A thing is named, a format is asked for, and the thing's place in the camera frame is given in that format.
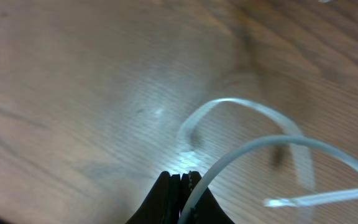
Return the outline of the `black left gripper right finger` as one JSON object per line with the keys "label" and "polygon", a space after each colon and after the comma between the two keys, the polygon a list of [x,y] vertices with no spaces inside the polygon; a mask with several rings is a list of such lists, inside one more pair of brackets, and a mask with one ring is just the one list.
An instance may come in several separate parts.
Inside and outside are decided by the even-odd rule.
{"label": "black left gripper right finger", "polygon": [[[200,180],[201,175],[197,171],[182,175],[181,211],[183,211],[190,194]],[[209,188],[207,188],[195,208],[191,209],[186,224],[234,224],[234,222],[225,214]]]}

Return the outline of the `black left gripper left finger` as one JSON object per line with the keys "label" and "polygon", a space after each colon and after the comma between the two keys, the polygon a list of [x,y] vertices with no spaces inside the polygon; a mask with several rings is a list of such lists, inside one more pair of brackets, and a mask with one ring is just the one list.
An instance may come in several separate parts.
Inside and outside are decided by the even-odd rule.
{"label": "black left gripper left finger", "polygon": [[177,224],[180,204],[181,176],[163,171],[126,224]]}

